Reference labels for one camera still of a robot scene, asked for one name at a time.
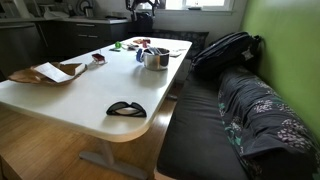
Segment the silver metal pot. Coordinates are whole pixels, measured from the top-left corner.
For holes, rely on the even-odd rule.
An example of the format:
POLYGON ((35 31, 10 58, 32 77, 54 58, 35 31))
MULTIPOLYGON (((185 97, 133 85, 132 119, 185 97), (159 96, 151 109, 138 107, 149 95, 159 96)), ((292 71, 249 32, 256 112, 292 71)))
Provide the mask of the silver metal pot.
POLYGON ((142 53, 141 60, 144 66, 153 71, 165 70, 169 64, 169 50, 159 48, 160 54, 154 55, 149 49, 145 49, 142 53))

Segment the blue tape roll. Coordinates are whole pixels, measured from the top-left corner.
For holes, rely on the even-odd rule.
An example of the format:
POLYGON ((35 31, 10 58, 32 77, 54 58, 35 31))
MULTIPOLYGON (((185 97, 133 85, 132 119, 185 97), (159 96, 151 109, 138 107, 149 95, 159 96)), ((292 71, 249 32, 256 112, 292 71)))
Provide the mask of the blue tape roll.
POLYGON ((136 53, 136 61, 138 61, 138 62, 143 62, 143 58, 142 58, 142 56, 143 56, 143 49, 138 49, 138 51, 137 51, 137 53, 136 53))

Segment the red soda can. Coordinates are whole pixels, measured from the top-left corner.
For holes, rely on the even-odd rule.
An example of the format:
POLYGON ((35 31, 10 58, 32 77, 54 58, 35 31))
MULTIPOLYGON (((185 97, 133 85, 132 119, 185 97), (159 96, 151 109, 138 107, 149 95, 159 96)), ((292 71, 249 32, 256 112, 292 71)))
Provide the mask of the red soda can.
POLYGON ((149 44, 149 40, 148 39, 144 39, 143 42, 142 42, 143 48, 147 48, 148 44, 149 44))

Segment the white plastic wrapped utensils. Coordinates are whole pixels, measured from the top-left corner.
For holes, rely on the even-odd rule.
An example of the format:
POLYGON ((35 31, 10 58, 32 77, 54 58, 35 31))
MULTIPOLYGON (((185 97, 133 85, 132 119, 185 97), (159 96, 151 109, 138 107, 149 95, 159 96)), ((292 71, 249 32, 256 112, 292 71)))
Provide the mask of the white plastic wrapped utensils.
POLYGON ((135 51, 137 48, 139 48, 139 45, 134 44, 121 44, 122 48, 128 51, 135 51))

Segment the green round container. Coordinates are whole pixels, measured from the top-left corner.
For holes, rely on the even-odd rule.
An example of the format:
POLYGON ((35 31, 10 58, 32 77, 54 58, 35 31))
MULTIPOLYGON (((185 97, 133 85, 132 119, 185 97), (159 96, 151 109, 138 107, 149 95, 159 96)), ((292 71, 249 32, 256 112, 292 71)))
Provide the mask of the green round container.
POLYGON ((121 47, 122 47, 121 42, 119 42, 119 41, 115 42, 115 48, 119 49, 121 47))

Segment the dark flat strip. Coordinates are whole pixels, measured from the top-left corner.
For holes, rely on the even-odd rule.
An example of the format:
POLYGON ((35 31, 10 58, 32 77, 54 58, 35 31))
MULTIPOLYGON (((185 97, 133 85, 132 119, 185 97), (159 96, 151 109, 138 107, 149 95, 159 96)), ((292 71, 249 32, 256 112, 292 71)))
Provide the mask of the dark flat strip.
POLYGON ((120 49, 112 48, 112 49, 109 49, 109 51, 120 52, 120 49))

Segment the dark bench seat cushion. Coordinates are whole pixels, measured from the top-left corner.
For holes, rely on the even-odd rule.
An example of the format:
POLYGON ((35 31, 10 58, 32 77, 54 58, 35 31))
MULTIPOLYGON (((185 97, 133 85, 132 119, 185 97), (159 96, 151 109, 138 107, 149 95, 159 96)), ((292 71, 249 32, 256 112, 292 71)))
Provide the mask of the dark bench seat cushion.
POLYGON ((156 180, 249 180, 224 132, 217 93, 214 80, 187 76, 157 158, 156 180))

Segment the red box on clear dish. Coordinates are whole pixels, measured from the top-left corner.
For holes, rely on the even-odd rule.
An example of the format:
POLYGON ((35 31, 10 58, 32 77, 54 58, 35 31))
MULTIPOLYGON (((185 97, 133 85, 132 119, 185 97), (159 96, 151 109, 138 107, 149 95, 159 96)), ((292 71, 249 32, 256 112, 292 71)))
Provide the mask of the red box on clear dish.
POLYGON ((103 65, 106 63, 105 57, 101 52, 92 54, 93 62, 97 65, 103 65))

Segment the black backpack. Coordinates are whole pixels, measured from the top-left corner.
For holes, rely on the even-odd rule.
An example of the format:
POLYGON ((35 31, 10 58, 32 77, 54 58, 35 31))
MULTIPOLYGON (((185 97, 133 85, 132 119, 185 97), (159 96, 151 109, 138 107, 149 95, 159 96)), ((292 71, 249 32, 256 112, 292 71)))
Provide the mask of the black backpack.
POLYGON ((192 59, 192 71, 201 78, 214 78, 230 66, 253 59, 261 40, 259 35, 248 32, 227 34, 192 59))

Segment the dark kitchen cabinet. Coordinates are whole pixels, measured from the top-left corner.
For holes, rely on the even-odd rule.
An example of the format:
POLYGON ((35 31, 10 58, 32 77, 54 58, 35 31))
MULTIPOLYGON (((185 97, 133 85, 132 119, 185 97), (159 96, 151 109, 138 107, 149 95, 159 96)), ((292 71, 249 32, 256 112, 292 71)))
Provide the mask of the dark kitchen cabinet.
POLYGON ((42 21, 37 30, 51 61, 73 58, 129 37, 128 23, 42 21))

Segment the white paper receipt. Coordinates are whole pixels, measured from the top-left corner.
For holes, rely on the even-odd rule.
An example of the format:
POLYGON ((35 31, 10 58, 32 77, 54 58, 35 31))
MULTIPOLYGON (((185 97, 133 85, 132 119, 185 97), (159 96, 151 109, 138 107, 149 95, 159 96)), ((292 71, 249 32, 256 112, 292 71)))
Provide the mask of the white paper receipt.
POLYGON ((55 83, 63 83, 76 79, 87 66, 83 63, 62 64, 47 62, 33 68, 34 71, 51 79, 55 83))

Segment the floral dark cushion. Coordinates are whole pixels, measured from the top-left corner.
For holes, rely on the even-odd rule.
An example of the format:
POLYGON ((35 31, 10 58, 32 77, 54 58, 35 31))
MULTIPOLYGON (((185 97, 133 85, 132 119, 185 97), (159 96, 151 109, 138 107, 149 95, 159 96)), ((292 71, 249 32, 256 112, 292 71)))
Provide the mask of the floral dark cushion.
POLYGON ((298 114, 244 67, 219 77, 227 139, 252 180, 320 180, 319 144, 298 114))

